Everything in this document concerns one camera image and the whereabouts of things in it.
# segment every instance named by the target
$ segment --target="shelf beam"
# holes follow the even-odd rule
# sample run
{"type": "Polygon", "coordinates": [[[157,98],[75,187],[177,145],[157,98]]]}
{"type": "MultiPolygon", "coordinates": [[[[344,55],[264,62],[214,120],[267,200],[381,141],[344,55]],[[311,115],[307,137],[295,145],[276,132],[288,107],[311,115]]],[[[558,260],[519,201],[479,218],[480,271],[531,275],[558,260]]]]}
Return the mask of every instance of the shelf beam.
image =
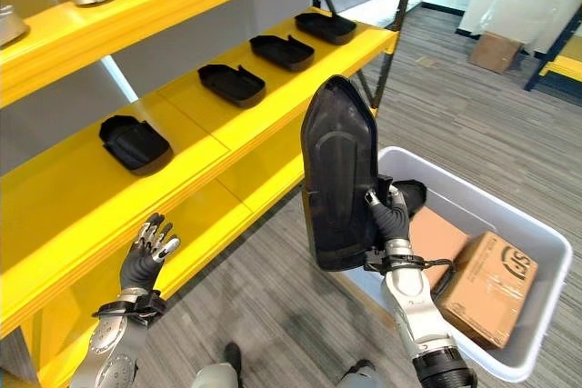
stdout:
{"type": "Polygon", "coordinates": [[[329,76],[354,74],[396,38],[358,24],[349,44],[335,46],[296,30],[294,19],[267,33],[292,35],[316,54],[299,74],[253,55],[248,42],[213,60],[242,64],[266,81],[257,106],[243,110],[217,97],[195,70],[117,112],[147,120],[172,145],[175,157],[158,173],[128,173],[103,148],[97,122],[0,179],[1,336],[111,256],[153,211],[175,208],[300,116],[329,76]]]}
{"type": "Polygon", "coordinates": [[[0,107],[227,1],[115,0],[80,8],[68,0],[3,0],[30,33],[1,51],[0,107]]]}

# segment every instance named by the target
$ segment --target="white plastic bin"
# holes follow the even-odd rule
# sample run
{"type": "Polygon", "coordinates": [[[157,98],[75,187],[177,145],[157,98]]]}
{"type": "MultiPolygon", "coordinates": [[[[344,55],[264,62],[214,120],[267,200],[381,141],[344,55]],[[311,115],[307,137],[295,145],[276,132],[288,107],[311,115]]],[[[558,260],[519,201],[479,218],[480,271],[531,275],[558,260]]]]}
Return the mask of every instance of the white plastic bin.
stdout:
{"type": "MultiPolygon", "coordinates": [[[[379,173],[395,180],[417,179],[428,189],[426,205],[477,235],[491,230],[538,263],[536,278],[506,347],[483,350],[451,326],[461,353],[504,381],[517,383],[533,372],[552,313],[572,260],[572,248],[554,229],[442,168],[399,147],[379,153],[379,173]]],[[[362,292],[390,312],[382,297],[380,274],[361,268],[343,272],[362,292]]]]}

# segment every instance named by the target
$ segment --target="metallic robotic wrist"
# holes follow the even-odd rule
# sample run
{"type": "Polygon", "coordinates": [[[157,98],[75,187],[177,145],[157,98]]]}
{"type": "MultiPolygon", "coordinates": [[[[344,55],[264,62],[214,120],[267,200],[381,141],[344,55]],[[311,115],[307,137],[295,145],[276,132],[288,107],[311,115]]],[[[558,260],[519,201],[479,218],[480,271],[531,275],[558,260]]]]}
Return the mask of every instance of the metallic robotic wrist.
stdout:
{"type": "MultiPolygon", "coordinates": [[[[120,295],[134,302],[135,290],[120,295]]],[[[147,322],[108,315],[99,319],[85,359],[71,379],[70,388],[128,388],[135,379],[136,358],[146,343],[147,322]]]]}

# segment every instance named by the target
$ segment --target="robot leg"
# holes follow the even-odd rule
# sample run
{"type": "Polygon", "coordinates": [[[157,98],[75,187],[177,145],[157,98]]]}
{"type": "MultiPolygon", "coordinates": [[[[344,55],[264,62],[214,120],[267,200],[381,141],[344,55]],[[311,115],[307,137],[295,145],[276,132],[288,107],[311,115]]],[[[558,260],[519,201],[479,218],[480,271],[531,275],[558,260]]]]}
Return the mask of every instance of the robot leg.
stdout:
{"type": "Polygon", "coordinates": [[[386,385],[376,370],[365,366],[346,374],[336,388],[386,388],[386,385]]]}
{"type": "Polygon", "coordinates": [[[213,363],[198,372],[191,388],[238,388],[238,377],[230,363],[213,363]]]}

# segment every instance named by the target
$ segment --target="printed logo on box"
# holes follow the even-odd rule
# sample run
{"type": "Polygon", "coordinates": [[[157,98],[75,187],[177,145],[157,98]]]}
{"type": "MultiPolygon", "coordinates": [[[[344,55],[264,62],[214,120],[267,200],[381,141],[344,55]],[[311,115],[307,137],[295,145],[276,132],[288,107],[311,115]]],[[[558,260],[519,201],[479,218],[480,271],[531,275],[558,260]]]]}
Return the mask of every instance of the printed logo on box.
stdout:
{"type": "Polygon", "coordinates": [[[515,247],[507,245],[501,252],[501,262],[504,267],[513,274],[517,279],[526,279],[527,271],[531,265],[531,260],[518,251],[515,247]]]}

